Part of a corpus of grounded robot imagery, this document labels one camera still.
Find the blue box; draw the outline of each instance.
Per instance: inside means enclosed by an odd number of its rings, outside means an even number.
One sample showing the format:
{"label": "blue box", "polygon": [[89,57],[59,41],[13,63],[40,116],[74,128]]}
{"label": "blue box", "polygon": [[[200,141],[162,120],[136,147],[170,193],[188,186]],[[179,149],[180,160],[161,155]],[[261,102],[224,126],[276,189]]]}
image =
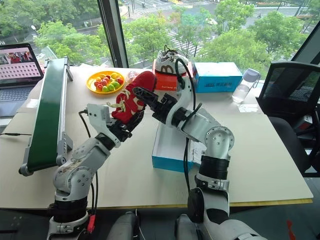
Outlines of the blue box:
{"label": "blue box", "polygon": [[195,62],[193,75],[197,93],[234,92],[242,79],[234,62]]}
{"label": "blue box", "polygon": [[[182,132],[159,122],[152,151],[153,167],[183,173],[185,146],[186,136]],[[188,170],[192,166],[193,156],[189,153]]]}

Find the black mesh chair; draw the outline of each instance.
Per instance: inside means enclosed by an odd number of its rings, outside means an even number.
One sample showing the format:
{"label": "black mesh chair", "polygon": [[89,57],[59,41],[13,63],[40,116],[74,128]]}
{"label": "black mesh chair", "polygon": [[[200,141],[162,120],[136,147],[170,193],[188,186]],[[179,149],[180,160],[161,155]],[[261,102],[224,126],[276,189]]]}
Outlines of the black mesh chair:
{"label": "black mesh chair", "polygon": [[[320,123],[317,103],[320,97],[320,67],[295,61],[273,61],[257,101],[305,177],[317,177],[305,170],[318,166]],[[312,127],[295,133],[290,126],[304,115],[312,116]],[[315,144],[309,156],[297,135],[314,133]]]}

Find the laptop screen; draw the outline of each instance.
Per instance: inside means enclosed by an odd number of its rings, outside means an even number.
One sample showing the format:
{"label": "laptop screen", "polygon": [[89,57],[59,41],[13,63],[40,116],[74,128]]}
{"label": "laptop screen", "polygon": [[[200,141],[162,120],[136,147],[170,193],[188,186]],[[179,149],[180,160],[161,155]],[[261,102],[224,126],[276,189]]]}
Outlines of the laptop screen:
{"label": "laptop screen", "polygon": [[0,46],[0,87],[36,84],[42,77],[29,44]]}

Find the green conveyor belt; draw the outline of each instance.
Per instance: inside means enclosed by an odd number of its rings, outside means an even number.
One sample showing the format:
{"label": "green conveyor belt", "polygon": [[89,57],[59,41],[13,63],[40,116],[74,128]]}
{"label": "green conveyor belt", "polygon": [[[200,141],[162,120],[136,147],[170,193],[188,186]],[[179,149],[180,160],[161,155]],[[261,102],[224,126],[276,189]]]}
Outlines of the green conveyor belt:
{"label": "green conveyor belt", "polygon": [[27,168],[30,172],[53,167],[57,158],[64,58],[50,60],[42,86]]}

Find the plastic bottle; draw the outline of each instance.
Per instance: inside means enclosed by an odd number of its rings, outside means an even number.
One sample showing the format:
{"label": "plastic bottle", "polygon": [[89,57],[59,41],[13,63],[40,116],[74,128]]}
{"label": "plastic bottle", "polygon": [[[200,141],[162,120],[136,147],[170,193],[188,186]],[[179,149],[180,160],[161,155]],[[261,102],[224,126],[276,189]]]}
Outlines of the plastic bottle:
{"label": "plastic bottle", "polygon": [[132,83],[133,80],[135,80],[138,75],[139,73],[137,71],[134,71],[134,70],[130,71],[128,73],[127,83],[128,84]]}
{"label": "plastic bottle", "polygon": [[236,103],[241,103],[243,100],[245,100],[250,89],[253,87],[253,85],[259,78],[260,74],[258,71],[248,68],[244,72],[240,84],[236,87],[235,91],[233,92],[233,101]]}

